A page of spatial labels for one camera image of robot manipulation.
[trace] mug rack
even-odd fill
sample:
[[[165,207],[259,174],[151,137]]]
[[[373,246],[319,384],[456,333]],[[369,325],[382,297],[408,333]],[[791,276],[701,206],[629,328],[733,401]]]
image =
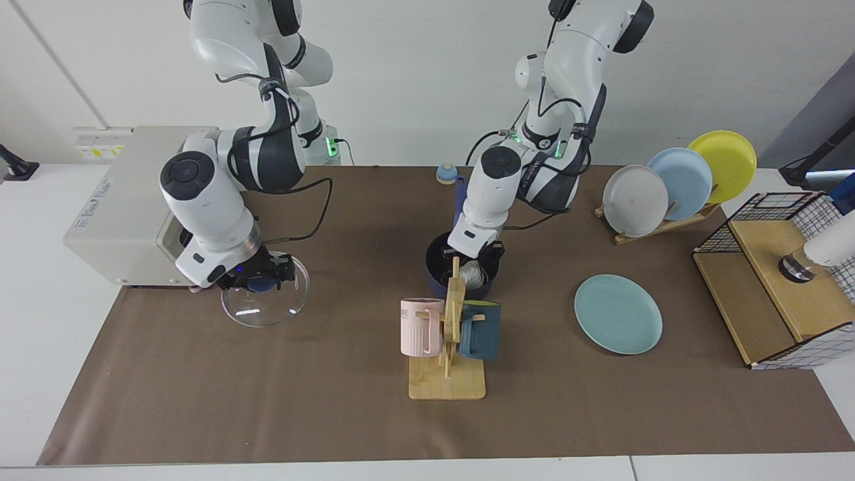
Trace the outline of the mug rack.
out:
[[[439,317],[443,332],[442,353],[432,358],[410,358],[410,399],[475,400],[486,395],[484,361],[455,355],[460,343],[465,298],[466,282],[460,277],[460,258],[455,257],[445,297],[445,314]],[[426,312],[416,315],[428,317]],[[472,320],[484,319],[479,314]]]

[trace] green indicator light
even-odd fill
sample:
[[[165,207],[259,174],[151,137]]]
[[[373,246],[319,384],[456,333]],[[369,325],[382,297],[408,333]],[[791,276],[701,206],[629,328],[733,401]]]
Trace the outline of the green indicator light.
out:
[[[327,137],[327,152],[329,152],[329,157],[335,157],[339,155],[339,148],[335,145],[332,139]]]

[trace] dark teal mug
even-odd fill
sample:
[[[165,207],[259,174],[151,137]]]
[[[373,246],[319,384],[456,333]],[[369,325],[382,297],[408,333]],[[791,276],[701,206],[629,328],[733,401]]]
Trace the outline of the dark teal mug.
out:
[[[483,320],[475,320],[481,315]],[[460,325],[457,353],[466,358],[492,360],[498,357],[499,319],[502,305],[488,300],[466,300]]]

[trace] yellow plate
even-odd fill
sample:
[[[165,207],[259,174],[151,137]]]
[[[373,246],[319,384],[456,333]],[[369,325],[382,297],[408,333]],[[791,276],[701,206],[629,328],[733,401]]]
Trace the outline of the yellow plate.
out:
[[[718,185],[708,202],[721,204],[748,187],[757,170],[757,154],[751,142],[729,130],[714,130],[695,139],[689,148],[710,165],[712,183]]]

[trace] light blue plate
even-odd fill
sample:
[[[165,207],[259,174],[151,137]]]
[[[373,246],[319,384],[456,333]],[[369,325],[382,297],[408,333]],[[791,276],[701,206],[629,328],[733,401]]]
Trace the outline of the light blue plate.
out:
[[[662,335],[662,313],[656,301],[626,277],[589,278],[576,290],[574,308],[585,334],[614,353],[644,353]]]
[[[675,147],[659,152],[647,167],[662,177],[668,189],[668,205],[677,205],[665,219],[680,221],[698,213],[712,190],[710,165],[695,151]]]

